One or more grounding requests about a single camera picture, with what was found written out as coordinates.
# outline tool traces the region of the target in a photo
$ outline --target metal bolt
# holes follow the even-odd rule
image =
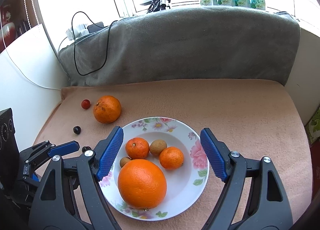
[[[263,161],[266,163],[269,163],[269,162],[271,162],[271,159],[268,156],[264,156]]]
[[[84,155],[87,156],[87,157],[90,157],[93,155],[93,151],[92,150],[87,150],[84,152]]]
[[[237,158],[240,156],[240,153],[238,153],[237,151],[232,151],[231,156]]]
[[[55,155],[55,156],[53,156],[53,157],[52,157],[52,160],[53,160],[54,162],[57,162],[58,160],[60,160],[60,155]]]

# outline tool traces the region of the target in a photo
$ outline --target gray blanket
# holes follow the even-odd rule
[[[76,43],[84,74],[105,59],[108,29]],[[257,78],[287,82],[300,40],[286,12],[241,7],[172,9],[124,18],[112,26],[105,66],[80,76],[73,47],[58,59],[72,86],[105,86],[165,79]]]

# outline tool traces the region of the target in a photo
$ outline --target cherry tomato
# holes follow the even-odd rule
[[[88,109],[90,107],[90,101],[88,99],[85,99],[84,101],[81,102],[81,107],[83,109]]]

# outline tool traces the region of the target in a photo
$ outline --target large orange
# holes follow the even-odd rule
[[[131,159],[145,159],[149,150],[148,142],[140,137],[130,139],[125,145],[125,151]]]
[[[161,166],[167,170],[178,169],[183,164],[183,160],[183,152],[174,146],[164,149],[159,156]]]
[[[167,193],[167,181],[157,165],[137,159],[128,162],[120,170],[118,188],[129,206],[151,209],[163,201]]]
[[[93,115],[98,122],[108,124],[116,121],[121,114],[121,104],[113,96],[98,99],[93,108]]]

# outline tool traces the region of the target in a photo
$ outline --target white plate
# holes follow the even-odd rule
[[[184,123],[167,117],[148,117],[134,121],[123,127],[124,141],[109,172],[100,181],[100,187],[108,202],[122,214],[145,221],[158,221],[174,217],[199,198],[208,180],[209,161],[195,131]],[[161,204],[148,211],[133,209],[122,199],[118,190],[120,159],[127,156],[125,144],[134,137],[142,137],[151,144],[163,139],[169,146],[176,146],[184,155],[183,165],[174,170],[164,169],[159,159],[150,153],[147,160],[163,171],[167,180],[167,194]]]

